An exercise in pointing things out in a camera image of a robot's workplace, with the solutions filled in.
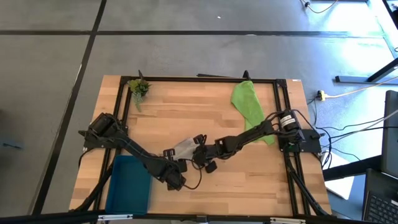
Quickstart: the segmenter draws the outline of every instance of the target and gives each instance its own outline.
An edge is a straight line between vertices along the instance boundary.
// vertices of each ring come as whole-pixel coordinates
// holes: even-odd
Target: blue plastic bin
[[[148,211],[152,176],[134,156],[117,156],[105,211],[144,215]]]

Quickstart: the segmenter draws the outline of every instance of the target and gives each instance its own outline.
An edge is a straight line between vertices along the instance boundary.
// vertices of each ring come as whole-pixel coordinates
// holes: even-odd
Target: green cloth
[[[264,112],[254,91],[252,81],[244,81],[237,84],[232,92],[231,102],[244,116],[245,130],[251,129],[260,124],[261,121],[264,121]],[[275,142],[273,136],[264,136],[259,140],[265,141],[268,145]]]

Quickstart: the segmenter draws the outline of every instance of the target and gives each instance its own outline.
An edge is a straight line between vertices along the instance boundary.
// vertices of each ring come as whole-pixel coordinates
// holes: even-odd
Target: potted plant
[[[130,90],[132,92],[131,97],[134,100],[134,104],[139,112],[141,112],[140,103],[144,101],[143,97],[149,91],[150,84],[144,79],[141,71],[138,70],[140,79],[129,81]]]

